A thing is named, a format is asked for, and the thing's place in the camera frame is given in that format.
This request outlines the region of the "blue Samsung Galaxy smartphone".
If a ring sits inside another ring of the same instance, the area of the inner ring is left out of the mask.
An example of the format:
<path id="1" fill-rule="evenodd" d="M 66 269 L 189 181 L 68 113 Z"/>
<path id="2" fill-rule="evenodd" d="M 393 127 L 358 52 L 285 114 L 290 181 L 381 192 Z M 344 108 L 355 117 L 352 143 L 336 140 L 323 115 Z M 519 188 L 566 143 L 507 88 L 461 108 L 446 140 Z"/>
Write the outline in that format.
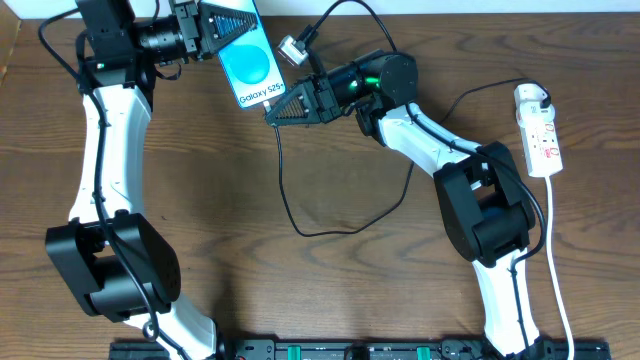
<path id="1" fill-rule="evenodd" d="M 252 13 L 253 30 L 240 36 L 218 53 L 220 63 L 240 108 L 249 108 L 286 92 L 279 65 L 253 0 L 204 0 L 210 4 Z"/>

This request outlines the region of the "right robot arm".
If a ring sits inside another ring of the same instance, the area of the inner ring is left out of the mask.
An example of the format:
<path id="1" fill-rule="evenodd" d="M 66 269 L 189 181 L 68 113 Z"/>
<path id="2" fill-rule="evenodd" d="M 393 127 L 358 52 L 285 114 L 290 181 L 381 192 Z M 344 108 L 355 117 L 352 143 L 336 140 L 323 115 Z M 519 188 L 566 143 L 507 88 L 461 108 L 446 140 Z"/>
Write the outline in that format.
<path id="1" fill-rule="evenodd" d="M 525 262 L 529 232 L 542 223 L 509 150 L 455 136 L 415 102 L 415 59 L 374 51 L 299 79 L 266 112 L 268 125 L 326 124 L 350 114 L 361 132 L 409 158 L 434 182 L 446 234 L 476 273 L 484 336 L 496 357 L 532 359 L 540 337 L 530 310 Z"/>

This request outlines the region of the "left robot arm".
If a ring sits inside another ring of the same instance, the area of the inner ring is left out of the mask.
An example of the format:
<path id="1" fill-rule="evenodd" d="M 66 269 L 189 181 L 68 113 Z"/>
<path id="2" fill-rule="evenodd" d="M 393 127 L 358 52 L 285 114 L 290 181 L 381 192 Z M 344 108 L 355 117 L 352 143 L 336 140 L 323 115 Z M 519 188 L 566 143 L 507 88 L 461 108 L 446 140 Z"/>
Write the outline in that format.
<path id="1" fill-rule="evenodd" d="M 126 1 L 80 1 L 70 70 L 83 98 L 82 175 L 45 248 L 81 309 L 138 328 L 172 359 L 231 359 L 216 322 L 181 291 L 177 255 L 144 214 L 143 153 L 165 65 L 212 58 L 259 27 L 251 1 L 174 1 L 145 22 Z"/>

